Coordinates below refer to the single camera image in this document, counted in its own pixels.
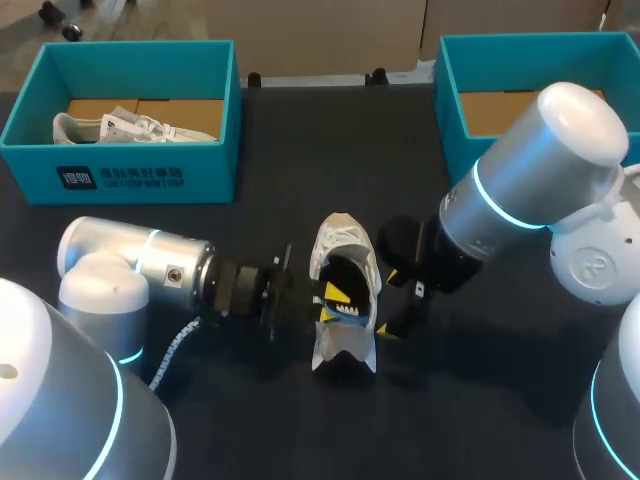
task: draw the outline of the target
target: white sneaker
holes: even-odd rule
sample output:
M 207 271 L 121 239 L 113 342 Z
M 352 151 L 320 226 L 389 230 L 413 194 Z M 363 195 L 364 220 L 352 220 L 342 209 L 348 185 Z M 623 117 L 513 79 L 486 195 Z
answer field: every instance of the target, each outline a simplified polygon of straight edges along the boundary
M 137 115 L 116 107 L 102 119 L 76 119 L 59 113 L 53 119 L 53 143 L 178 143 L 217 142 L 218 139 L 202 132 L 172 127 L 153 118 Z
M 380 271 L 371 240 L 365 229 L 347 213 L 333 213 L 320 226 L 315 245 L 311 253 L 309 276 L 312 280 L 341 283 L 335 278 L 340 268 L 351 266 L 346 272 L 350 277 L 347 282 L 366 284 L 368 302 L 359 314 L 358 308 L 348 308 L 351 315 L 331 311 L 331 320 L 316 322 L 316 344 L 311 361 L 311 369 L 315 370 L 322 362 L 333 359 L 341 351 L 348 351 L 358 361 L 366 363 L 369 369 L 376 371 L 376 351 L 374 330 L 378 308 L 378 294 L 382 289 Z M 341 290 L 350 296 L 350 286 Z M 354 284 L 352 291 L 362 290 Z

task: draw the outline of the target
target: shoe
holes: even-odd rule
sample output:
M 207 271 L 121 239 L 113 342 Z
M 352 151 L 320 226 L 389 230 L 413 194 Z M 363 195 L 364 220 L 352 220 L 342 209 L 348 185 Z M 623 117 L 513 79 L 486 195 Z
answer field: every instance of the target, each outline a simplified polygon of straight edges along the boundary
M 66 113 L 59 113 L 53 119 L 53 143 L 57 145 L 217 141 L 217 138 L 206 133 L 162 124 L 122 107 L 116 107 L 110 115 L 103 115 L 102 119 L 76 119 Z
M 374 330 L 382 280 L 371 240 L 351 215 L 333 213 L 322 222 L 309 276 L 326 283 L 322 298 L 314 297 L 322 310 L 311 369 L 347 351 L 375 373 Z

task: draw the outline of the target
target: black rubber foot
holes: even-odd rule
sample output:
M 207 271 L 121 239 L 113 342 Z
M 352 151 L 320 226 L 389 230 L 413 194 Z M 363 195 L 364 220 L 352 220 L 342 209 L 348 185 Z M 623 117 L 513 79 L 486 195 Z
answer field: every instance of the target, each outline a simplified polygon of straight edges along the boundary
M 38 10 L 38 15 L 47 25 L 57 25 L 65 18 L 65 14 L 49 1 L 42 4 L 42 8 Z
M 258 72 L 251 72 L 247 77 L 247 85 L 249 88 L 262 88 L 262 77 Z
M 364 76 L 364 84 L 367 87 L 376 85 L 389 85 L 387 71 L 384 68 L 376 68 L 373 73 L 367 73 Z
M 77 42 L 82 38 L 82 29 L 73 23 L 62 27 L 62 36 L 70 42 Z

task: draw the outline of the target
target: cable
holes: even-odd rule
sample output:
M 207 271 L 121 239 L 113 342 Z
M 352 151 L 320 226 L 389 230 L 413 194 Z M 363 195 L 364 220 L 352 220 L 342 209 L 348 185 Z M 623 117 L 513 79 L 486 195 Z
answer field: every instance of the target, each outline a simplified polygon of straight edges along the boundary
M 156 372 L 155 376 L 153 377 L 153 380 L 151 381 L 151 383 L 149 384 L 149 388 L 152 391 L 155 391 L 156 388 L 158 388 L 158 385 L 160 385 L 160 382 L 162 381 L 162 378 L 164 377 L 164 374 L 166 373 L 167 369 L 169 368 L 169 364 L 171 363 L 171 359 L 173 358 L 173 355 L 174 355 L 174 353 L 176 353 L 176 350 L 178 349 L 180 344 L 191 333 L 195 332 L 198 328 L 200 328 L 200 325 L 202 325 L 202 322 L 200 320 L 200 317 L 197 317 L 195 320 L 192 320 L 191 322 L 189 322 L 182 330 L 180 330 L 180 332 L 178 332 L 178 334 L 175 336 L 175 338 L 169 344 L 169 348 L 167 348 L 166 353 L 162 357 L 162 362 L 160 362 L 160 366 L 158 367 L 158 371 Z

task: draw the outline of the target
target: wooden floor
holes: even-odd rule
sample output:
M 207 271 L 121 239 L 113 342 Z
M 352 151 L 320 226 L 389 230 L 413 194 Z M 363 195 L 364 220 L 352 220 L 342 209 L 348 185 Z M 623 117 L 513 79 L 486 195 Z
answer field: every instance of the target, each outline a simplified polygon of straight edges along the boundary
M 206 39 L 207 0 L 94 0 L 82 9 L 78 0 L 54 2 L 65 21 L 84 29 L 83 40 Z M 0 0 L 0 92 L 20 89 L 44 42 L 65 42 L 60 31 L 37 14 L 41 0 Z

